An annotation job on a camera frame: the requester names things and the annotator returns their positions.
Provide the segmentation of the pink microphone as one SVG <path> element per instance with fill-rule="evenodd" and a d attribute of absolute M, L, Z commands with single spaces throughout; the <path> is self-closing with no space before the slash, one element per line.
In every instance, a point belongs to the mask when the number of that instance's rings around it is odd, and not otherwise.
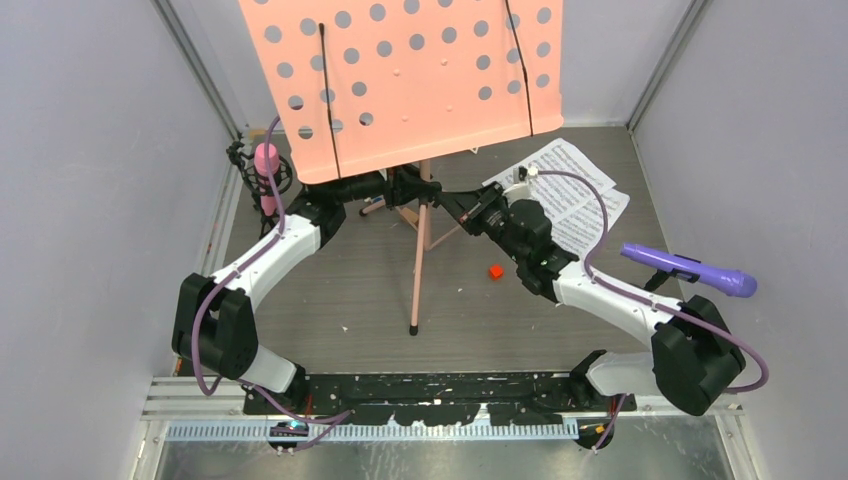
<path fill-rule="evenodd" d="M 287 159 L 279 154 L 273 144 L 262 142 L 252 153 L 240 139 L 232 142 L 226 154 L 236 167 L 249 191 L 253 208 L 260 213 L 260 235 L 267 234 L 278 222 L 278 205 L 271 191 L 282 196 L 292 185 L 292 168 Z"/>

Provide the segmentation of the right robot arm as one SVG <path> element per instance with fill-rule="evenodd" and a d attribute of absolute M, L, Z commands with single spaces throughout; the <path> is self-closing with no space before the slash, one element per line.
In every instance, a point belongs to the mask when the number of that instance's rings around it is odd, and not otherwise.
<path fill-rule="evenodd" d="M 740 347 L 717 307 L 701 296 L 654 295 L 602 272 L 589 272 L 551 237 L 552 223 L 535 200 L 508 202 L 497 183 L 467 192 L 441 192 L 444 208 L 470 235 L 485 235 L 516 264 L 534 295 L 588 312 L 646 346 L 637 354 L 596 350 L 572 372 L 571 397 L 596 410 L 621 394 L 661 395 L 700 416 L 745 369 Z"/>

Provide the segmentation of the pink music stand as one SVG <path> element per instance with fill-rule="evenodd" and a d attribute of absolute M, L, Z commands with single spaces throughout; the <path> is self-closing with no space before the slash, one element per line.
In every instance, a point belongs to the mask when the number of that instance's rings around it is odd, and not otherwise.
<path fill-rule="evenodd" d="M 240 8 L 301 187 L 561 125 L 563 9 L 552 1 Z"/>

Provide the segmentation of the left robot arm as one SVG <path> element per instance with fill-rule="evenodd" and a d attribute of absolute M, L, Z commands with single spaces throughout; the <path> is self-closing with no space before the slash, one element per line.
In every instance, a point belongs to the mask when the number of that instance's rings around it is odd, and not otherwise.
<path fill-rule="evenodd" d="M 349 202 L 380 196 L 388 206 L 428 202 L 442 189 L 413 166 L 394 167 L 305 185 L 279 225 L 245 254 L 210 276 L 193 273 L 179 290 L 171 347 L 195 372 L 268 390 L 280 412 L 298 412 L 307 398 L 295 380 L 302 367 L 261 346 L 254 313 L 264 297 L 301 261 L 324 247 L 346 219 Z"/>

